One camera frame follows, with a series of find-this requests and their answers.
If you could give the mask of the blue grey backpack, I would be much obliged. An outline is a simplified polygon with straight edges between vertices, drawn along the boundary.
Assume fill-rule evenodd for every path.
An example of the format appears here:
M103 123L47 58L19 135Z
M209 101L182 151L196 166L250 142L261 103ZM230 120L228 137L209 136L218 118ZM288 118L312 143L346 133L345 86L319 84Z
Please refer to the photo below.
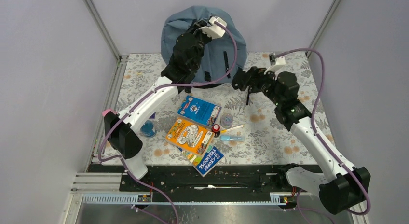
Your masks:
M173 60L174 46L177 38L185 33L199 34L198 29L208 25L207 21L212 16L218 16L227 22L227 29L233 35L237 45L237 60L230 74L219 81L230 83L236 72L244 67L247 59L246 42L235 27L231 16L224 10L215 7L194 5L169 16L163 26L161 34L161 55L166 64ZM211 41L207 36L202 37L204 44L203 57L193 83L201 84L214 81L224 76L234 61L234 45L228 34Z

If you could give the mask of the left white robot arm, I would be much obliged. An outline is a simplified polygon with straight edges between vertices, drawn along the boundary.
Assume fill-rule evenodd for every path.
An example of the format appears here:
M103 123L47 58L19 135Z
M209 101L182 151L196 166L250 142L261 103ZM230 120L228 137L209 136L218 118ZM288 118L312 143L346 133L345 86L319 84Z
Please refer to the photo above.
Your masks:
M137 190L147 189L150 179L140 154L143 143L136 133L163 103L193 86L191 82L200 67L205 45L224 34L224 28L217 25L188 29L177 37L169 63L153 86L128 108L118 113L104 113L106 133L100 147L109 142L119 152L119 159L133 175L131 184Z

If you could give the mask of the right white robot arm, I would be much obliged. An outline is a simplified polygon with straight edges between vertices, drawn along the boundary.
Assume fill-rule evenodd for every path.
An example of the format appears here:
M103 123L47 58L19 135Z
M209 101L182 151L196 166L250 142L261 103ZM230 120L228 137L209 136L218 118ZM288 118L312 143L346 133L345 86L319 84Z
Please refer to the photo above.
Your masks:
M323 175L291 163L278 172L277 185L283 191L293 187L317 196L331 214L367 201L370 173L347 160L317 127L310 111L298 99L296 75L281 72L277 76L266 68L251 67L238 71L232 80L235 90L261 92L276 107L277 120L308 150Z

